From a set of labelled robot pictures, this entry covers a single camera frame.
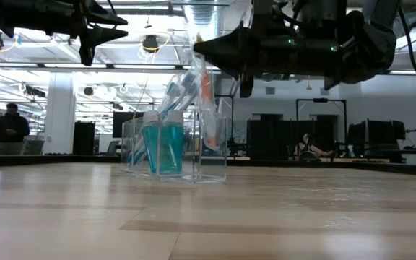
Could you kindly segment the white column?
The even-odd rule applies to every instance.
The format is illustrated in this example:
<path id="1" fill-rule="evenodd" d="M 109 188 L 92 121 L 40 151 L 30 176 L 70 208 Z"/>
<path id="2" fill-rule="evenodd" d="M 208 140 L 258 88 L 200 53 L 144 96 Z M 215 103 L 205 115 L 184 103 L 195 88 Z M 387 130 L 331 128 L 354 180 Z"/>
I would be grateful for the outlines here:
<path id="1" fill-rule="evenodd" d="M 77 101 L 74 74 L 51 72 L 47 98 L 43 153 L 71 154 Z"/>

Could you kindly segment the black wall screen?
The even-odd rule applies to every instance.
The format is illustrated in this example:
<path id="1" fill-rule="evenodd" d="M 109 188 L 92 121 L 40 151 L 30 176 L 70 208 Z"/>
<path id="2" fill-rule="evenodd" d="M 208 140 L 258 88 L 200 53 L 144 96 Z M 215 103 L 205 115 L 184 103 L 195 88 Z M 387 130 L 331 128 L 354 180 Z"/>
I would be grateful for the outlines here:
<path id="1" fill-rule="evenodd" d="M 141 118 L 144 112 L 114 112 L 113 113 L 113 138 L 123 136 L 123 123 L 133 118 Z"/>

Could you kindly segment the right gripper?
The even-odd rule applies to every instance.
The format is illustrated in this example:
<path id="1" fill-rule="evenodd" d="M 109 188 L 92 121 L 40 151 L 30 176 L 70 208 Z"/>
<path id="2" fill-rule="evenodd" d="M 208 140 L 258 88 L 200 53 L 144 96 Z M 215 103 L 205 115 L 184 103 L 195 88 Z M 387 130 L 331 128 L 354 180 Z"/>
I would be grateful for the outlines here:
<path id="1" fill-rule="evenodd" d="M 195 43 L 195 54 L 239 78 L 240 96 L 252 94 L 262 74 L 320 76 L 325 87 L 342 79 L 342 27 L 346 0 L 251 0 L 251 26 Z M 241 54 L 246 54 L 242 65 Z"/>

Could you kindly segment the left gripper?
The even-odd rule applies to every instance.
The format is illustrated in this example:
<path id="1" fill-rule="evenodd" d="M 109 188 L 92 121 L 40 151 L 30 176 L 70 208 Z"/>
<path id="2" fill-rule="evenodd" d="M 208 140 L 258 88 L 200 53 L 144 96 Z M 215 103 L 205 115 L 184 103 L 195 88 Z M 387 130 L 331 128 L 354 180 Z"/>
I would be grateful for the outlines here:
<path id="1" fill-rule="evenodd" d="M 52 4 L 64 6 L 60 10 L 49 9 L 46 35 L 54 33 L 70 35 L 79 38 L 81 46 L 79 56 L 81 63 L 91 66 L 95 55 L 95 48 L 112 40 L 124 38 L 128 35 L 125 30 L 104 28 L 99 25 L 88 27 L 88 21 L 106 25 L 128 25 L 128 21 L 119 17 L 109 1 L 110 9 L 104 9 L 96 0 L 51 0 Z"/>

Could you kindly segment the black partition panels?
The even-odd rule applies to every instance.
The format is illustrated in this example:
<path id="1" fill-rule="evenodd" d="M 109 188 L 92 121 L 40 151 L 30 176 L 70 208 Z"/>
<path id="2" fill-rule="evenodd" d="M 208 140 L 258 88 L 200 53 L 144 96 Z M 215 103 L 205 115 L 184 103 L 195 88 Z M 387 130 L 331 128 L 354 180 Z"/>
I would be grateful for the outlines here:
<path id="1" fill-rule="evenodd" d="M 328 120 L 300 120 L 299 137 L 296 137 L 295 120 L 276 115 L 247 123 L 248 156 L 252 160 L 295 160 L 295 146 L 309 133 L 314 145 L 324 151 L 338 150 L 334 136 L 334 123 Z"/>

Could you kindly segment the orange toothbrush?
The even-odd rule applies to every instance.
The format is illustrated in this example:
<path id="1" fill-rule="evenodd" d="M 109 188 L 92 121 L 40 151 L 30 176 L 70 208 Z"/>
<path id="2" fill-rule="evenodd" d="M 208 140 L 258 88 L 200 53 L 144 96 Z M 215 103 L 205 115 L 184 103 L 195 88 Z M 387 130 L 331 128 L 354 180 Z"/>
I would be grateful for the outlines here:
<path id="1" fill-rule="evenodd" d="M 199 88 L 199 115 L 201 116 L 202 137 L 204 144 L 211 150 L 220 149 L 217 138 L 217 113 L 215 112 L 215 101 L 211 76 L 207 69 L 205 57 L 194 51 L 197 72 L 200 78 Z"/>

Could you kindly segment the black cabinet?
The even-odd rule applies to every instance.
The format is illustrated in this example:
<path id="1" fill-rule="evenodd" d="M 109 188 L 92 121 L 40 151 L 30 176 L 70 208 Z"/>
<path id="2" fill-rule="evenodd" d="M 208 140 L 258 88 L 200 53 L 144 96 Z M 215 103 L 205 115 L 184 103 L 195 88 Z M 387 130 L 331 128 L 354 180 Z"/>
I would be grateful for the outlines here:
<path id="1" fill-rule="evenodd" d="M 74 126 L 74 155 L 93 155 L 95 123 L 77 121 Z"/>

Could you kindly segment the clear plastic bag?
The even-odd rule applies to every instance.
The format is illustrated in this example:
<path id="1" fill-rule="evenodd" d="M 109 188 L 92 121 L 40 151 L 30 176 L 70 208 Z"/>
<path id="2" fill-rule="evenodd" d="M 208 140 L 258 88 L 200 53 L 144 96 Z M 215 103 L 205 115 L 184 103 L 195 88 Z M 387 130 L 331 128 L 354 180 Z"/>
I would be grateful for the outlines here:
<path id="1" fill-rule="evenodd" d="M 138 178 L 175 183 L 224 183 L 228 120 L 196 110 L 148 113 L 122 124 L 122 163 Z"/>

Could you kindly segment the person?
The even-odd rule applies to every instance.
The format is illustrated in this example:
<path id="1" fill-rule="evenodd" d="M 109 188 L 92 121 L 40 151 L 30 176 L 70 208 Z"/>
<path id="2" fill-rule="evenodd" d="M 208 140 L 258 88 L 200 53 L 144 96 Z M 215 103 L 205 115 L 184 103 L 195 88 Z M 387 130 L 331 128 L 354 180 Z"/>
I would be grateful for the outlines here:
<path id="1" fill-rule="evenodd" d="M 313 144 L 311 135 L 304 133 L 301 140 L 295 146 L 295 160 L 314 160 L 319 161 L 322 157 L 331 157 L 335 154 L 334 150 L 324 151 Z"/>
<path id="2" fill-rule="evenodd" d="M 17 104 L 7 103 L 6 113 L 0 116 L 0 154 L 21 155 L 29 134 L 29 123 L 20 115 Z"/>

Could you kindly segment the distant black robot station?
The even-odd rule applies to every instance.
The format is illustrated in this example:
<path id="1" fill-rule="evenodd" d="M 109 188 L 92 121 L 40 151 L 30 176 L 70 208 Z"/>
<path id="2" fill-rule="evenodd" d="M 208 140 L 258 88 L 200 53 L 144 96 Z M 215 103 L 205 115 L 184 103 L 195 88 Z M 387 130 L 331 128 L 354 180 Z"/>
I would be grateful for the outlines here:
<path id="1" fill-rule="evenodd" d="M 416 129 L 406 129 L 401 121 L 367 119 L 349 126 L 345 152 L 352 158 L 405 163 L 404 155 L 416 155 L 415 144 L 399 146 L 399 141 L 406 141 L 408 134 L 416 134 Z"/>

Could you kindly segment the grey chair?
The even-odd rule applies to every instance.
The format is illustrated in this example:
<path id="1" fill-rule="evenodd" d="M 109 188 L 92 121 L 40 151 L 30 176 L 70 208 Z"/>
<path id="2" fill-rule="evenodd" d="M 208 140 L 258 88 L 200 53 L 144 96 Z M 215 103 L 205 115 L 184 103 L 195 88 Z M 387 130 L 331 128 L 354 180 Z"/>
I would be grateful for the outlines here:
<path id="1" fill-rule="evenodd" d="M 44 140 L 27 139 L 24 141 L 21 155 L 42 155 Z"/>

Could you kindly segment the black aluminium table frame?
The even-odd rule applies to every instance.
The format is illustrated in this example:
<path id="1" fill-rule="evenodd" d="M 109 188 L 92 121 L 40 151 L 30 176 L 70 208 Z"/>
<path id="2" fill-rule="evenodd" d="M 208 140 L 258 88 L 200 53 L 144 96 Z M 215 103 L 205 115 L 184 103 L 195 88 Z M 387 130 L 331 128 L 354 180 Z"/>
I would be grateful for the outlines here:
<path id="1" fill-rule="evenodd" d="M 127 170 L 128 165 L 122 163 L 119 157 L 106 156 L 82 156 L 82 155 L 0 155 L 0 167 L 22 166 L 22 165 L 45 165 L 53 163 L 107 163 Z M 284 160 L 218 160 L 216 158 L 203 158 L 200 164 L 190 162 L 183 169 L 186 171 L 200 170 L 205 174 L 215 176 L 227 175 L 234 168 L 336 168 L 371 170 L 387 173 L 402 173 L 416 176 L 416 165 L 391 164 L 383 162 L 296 162 Z"/>

